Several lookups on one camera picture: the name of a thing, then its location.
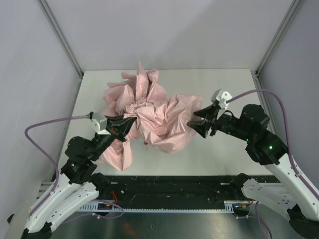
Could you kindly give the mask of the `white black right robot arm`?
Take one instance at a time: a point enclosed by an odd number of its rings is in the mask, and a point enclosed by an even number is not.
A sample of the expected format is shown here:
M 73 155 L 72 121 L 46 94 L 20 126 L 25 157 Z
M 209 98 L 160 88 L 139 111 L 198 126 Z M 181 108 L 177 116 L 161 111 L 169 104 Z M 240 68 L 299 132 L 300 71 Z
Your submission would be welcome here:
M 194 112 L 200 120 L 192 120 L 187 125 L 202 137 L 223 132 L 247 143 L 249 157 L 269 170 L 281 183 L 280 187 L 268 183 L 260 185 L 243 173 L 235 184 L 242 194 L 255 199 L 285 218 L 300 236 L 306 239 L 319 237 L 319 201 L 304 182 L 297 178 L 293 170 L 294 160 L 289 159 L 288 147 L 275 134 L 267 130 L 269 117 L 260 105 L 246 105 L 240 118 L 231 111 L 220 117 L 218 104 Z

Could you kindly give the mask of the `pink folding umbrella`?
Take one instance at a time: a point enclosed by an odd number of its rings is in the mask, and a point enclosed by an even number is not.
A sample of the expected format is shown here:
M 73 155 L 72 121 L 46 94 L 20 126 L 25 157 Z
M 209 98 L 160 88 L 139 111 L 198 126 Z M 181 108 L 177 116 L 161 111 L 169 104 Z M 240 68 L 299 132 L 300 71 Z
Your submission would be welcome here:
M 103 94 L 107 104 L 104 114 L 115 117 L 136 117 L 125 142 L 115 140 L 98 159 L 118 171 L 133 162 L 131 140 L 143 140 L 146 145 L 164 153 L 181 151 L 195 136 L 187 123 L 196 119 L 202 98 L 197 95 L 175 94 L 169 97 L 159 81 L 159 71 L 145 71 L 140 64 L 137 73 L 122 72 L 122 82 L 108 83 Z

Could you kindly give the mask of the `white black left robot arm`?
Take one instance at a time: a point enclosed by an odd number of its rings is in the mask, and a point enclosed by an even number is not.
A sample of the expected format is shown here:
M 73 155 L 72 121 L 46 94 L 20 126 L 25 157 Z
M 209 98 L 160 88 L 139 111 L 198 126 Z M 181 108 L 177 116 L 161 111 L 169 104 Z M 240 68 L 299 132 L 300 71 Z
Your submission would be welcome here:
M 8 218 L 7 239 L 49 239 L 73 213 L 92 200 L 101 200 L 110 192 L 111 183 L 102 173 L 95 173 L 94 163 L 111 144 L 125 142 L 136 117 L 110 117 L 90 112 L 66 117 L 88 119 L 95 131 L 89 140 L 73 137 L 65 151 L 67 162 L 58 168 L 53 162 L 56 179 L 33 205 L 26 204 Z

